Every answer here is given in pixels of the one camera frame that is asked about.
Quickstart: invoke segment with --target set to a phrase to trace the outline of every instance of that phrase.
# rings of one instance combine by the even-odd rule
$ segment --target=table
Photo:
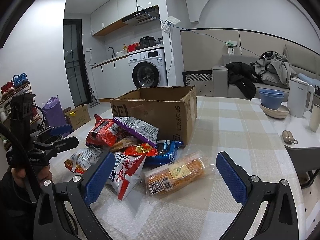
[[[305,239],[306,219],[299,180],[283,143],[260,107],[244,99],[214,97],[197,97],[197,106],[191,141],[179,149],[178,157],[201,150],[215,161],[217,153],[226,151],[249,175],[274,183],[286,179],[297,209],[299,239]],[[112,113],[109,110],[101,116],[111,118]],[[71,134],[78,137],[78,148],[84,147],[93,126],[94,120]],[[63,162],[76,150],[60,153],[50,160],[55,183],[73,177]],[[254,236],[266,204],[261,205],[246,239]],[[216,170],[152,203],[145,195],[143,183],[138,183],[123,201],[117,199],[112,188],[105,186],[90,207],[114,240],[203,240],[219,239],[241,206]]]
[[[253,98],[251,101],[258,105],[261,104],[261,100],[257,98]],[[267,117],[286,147],[296,172],[308,172],[310,176],[310,180],[301,185],[301,188],[309,187],[320,171],[320,130],[318,129],[317,132],[310,130],[311,112],[305,112],[303,118],[297,118],[290,114],[285,119]],[[282,138],[284,130],[292,132],[298,144],[285,143]]]

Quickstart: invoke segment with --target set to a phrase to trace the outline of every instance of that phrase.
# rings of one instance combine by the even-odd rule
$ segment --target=range hood
[[[151,8],[144,9],[144,11],[138,11],[124,17],[122,19],[122,22],[129,25],[140,25],[145,22],[155,20],[156,18],[159,18],[159,17],[160,17],[159,10],[156,7],[151,7]]]

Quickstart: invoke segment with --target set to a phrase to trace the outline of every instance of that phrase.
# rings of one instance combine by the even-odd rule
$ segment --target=washing machine
[[[132,69],[132,81],[136,88],[168,86],[164,49],[129,55],[128,61],[129,69]]]

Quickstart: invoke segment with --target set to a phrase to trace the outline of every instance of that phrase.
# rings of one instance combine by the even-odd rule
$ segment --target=yellow label
[[[173,179],[183,178],[184,176],[190,174],[188,167],[182,163],[174,163],[169,165],[169,171]]]

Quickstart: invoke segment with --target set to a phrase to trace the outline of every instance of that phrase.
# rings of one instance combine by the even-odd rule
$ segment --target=checkered tablecloth
[[[261,108],[251,101],[236,98],[198,97],[198,117],[190,143],[178,151],[178,157],[201,150],[215,160],[226,151],[249,175],[263,181],[278,183],[286,179],[295,201],[299,239],[306,231],[305,210],[300,184],[291,159]],[[112,118],[111,111],[101,115]],[[85,138],[94,120],[71,136],[79,139],[77,149],[84,147]],[[63,162],[77,149],[51,159],[54,182],[69,181],[73,173]],[[254,236],[262,219],[266,202],[261,205],[246,239]],[[105,186],[91,208],[114,240],[193,240],[219,239],[241,208],[233,199],[219,172],[200,178],[161,200],[149,202],[143,183],[137,184],[123,201]]]

